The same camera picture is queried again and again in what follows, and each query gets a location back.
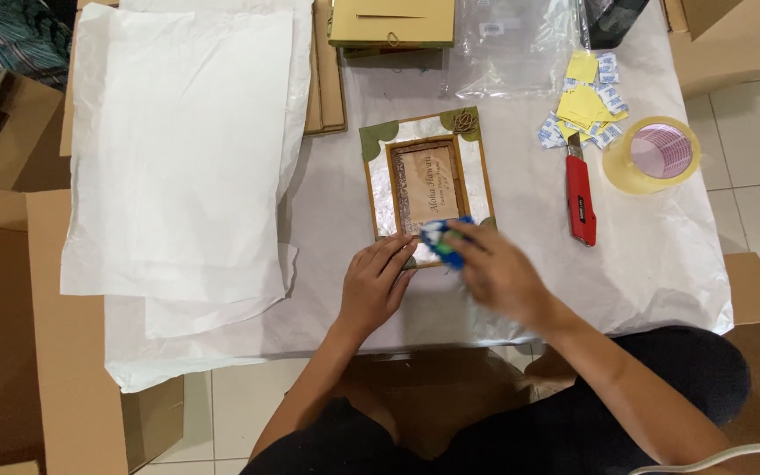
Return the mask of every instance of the plastic bag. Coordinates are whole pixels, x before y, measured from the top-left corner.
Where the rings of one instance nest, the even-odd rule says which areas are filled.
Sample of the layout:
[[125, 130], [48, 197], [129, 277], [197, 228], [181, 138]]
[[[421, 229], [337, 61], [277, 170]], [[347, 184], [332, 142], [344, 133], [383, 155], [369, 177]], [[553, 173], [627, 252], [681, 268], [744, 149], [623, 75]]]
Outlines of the plastic bag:
[[571, 51], [588, 46], [582, 0], [459, 0], [455, 28], [445, 97], [557, 95]]

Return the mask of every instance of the photo frame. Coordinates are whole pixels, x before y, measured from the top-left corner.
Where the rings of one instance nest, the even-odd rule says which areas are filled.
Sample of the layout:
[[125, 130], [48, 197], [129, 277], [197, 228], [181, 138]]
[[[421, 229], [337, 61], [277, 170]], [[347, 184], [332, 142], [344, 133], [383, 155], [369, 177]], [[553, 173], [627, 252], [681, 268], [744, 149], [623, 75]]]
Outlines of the photo frame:
[[[495, 225], [476, 107], [360, 129], [375, 239], [418, 236], [433, 219], [471, 216]], [[417, 244], [407, 267], [441, 265]]]

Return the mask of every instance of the table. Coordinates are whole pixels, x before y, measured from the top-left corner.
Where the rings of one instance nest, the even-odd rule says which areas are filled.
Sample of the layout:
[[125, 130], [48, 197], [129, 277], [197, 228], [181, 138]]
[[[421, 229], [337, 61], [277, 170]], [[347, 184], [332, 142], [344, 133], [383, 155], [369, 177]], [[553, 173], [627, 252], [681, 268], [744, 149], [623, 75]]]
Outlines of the table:
[[[651, 2], [616, 50], [618, 91], [628, 127], [665, 115], [687, 121], [660, 5]], [[204, 334], [143, 336], [141, 303], [106, 297], [106, 366], [124, 391], [181, 373], [272, 358], [306, 357], [339, 310], [352, 255], [373, 242], [358, 128], [477, 105], [499, 229], [517, 243], [544, 283], [595, 328], [623, 334], [673, 323], [723, 333], [732, 328], [731, 295], [702, 175], [648, 196], [615, 189], [596, 146], [585, 149], [598, 240], [586, 248], [568, 233], [565, 149], [542, 150], [535, 132], [557, 100], [440, 101], [440, 71], [345, 69], [349, 130], [305, 139], [281, 202], [280, 241], [296, 246], [290, 298], [265, 314]], [[479, 308], [457, 275], [420, 270], [401, 309], [362, 351], [520, 344], [536, 335]]]

